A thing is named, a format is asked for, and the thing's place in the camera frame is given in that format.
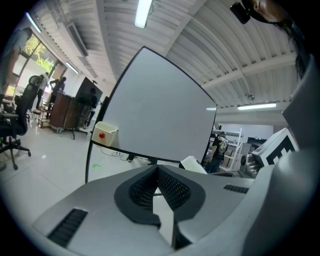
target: white floor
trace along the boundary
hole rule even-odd
[[[57,134],[51,128],[39,128],[36,121],[21,136],[21,145],[27,152],[15,151],[18,170],[14,170],[10,151],[0,154],[0,161],[6,162],[6,169],[0,172],[1,195],[13,214],[22,224],[32,223],[48,208],[85,183],[85,168],[90,134],[71,132]],[[125,161],[127,154],[109,156],[115,151],[93,146],[89,181],[115,175],[133,168],[147,165],[146,159],[135,158]],[[176,163],[161,162],[158,164]],[[158,214],[162,226],[160,233],[171,243],[173,213],[162,196],[154,197],[154,213]]]

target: wooden desk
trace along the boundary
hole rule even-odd
[[[58,92],[50,117],[50,125],[55,129],[87,133],[79,130],[83,127],[90,113],[91,106],[76,101],[74,97]]]

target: whiteboard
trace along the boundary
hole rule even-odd
[[[111,149],[165,161],[194,156],[201,162],[216,107],[181,69],[143,47],[114,87],[102,121],[118,127]]]

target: office chair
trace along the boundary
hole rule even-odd
[[[25,135],[28,130],[27,111],[30,103],[37,95],[42,79],[43,77],[37,75],[30,77],[29,84],[24,89],[23,95],[17,104],[15,113],[4,113],[0,115],[0,138],[4,138],[5,144],[5,146],[0,148],[0,154],[10,150],[13,168],[15,170],[18,169],[18,166],[15,163],[13,149],[27,151],[28,156],[31,157],[30,150],[21,146],[20,139],[17,139],[17,135]]]

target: ceiling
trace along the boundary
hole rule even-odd
[[[297,89],[294,48],[272,25],[253,19],[241,24],[229,10],[235,1],[155,0],[144,29],[134,26],[138,0],[44,0],[30,12],[72,64],[104,82],[109,91],[139,49],[147,46],[211,95],[219,108],[218,122],[234,123],[222,115],[236,114],[236,106],[244,104],[277,102],[273,111],[280,115]],[[70,48],[60,33],[61,21],[74,22],[87,57],[79,58]],[[244,123],[271,122],[269,116],[253,121],[246,113],[243,118],[248,115]],[[280,118],[275,124],[285,121]]]

